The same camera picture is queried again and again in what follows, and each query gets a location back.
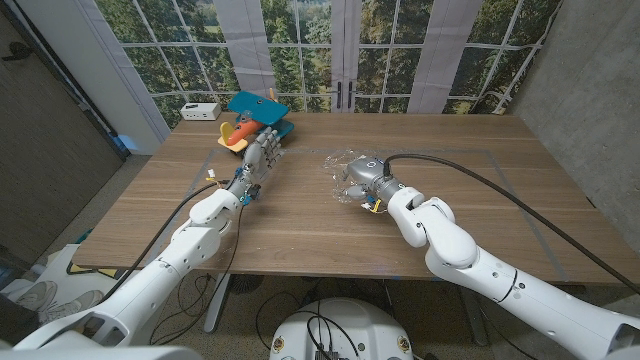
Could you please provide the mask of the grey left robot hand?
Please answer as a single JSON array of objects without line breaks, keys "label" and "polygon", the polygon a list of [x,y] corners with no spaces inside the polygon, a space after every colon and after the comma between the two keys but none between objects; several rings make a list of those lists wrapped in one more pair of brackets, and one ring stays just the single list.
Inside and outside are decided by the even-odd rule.
[{"label": "grey left robot hand", "polygon": [[265,182],[281,156],[280,134],[277,130],[267,127],[265,132],[247,147],[242,165],[227,190],[238,199],[242,199],[252,187]]}]

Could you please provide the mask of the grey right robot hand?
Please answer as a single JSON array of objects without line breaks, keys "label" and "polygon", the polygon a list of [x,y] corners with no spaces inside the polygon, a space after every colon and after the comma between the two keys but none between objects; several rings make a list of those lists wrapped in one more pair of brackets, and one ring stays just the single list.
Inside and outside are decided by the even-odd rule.
[{"label": "grey right robot hand", "polygon": [[352,181],[345,193],[354,200],[372,196],[388,203],[395,193],[404,188],[398,179],[384,174],[383,161],[369,156],[361,156],[348,163],[345,178]]}]

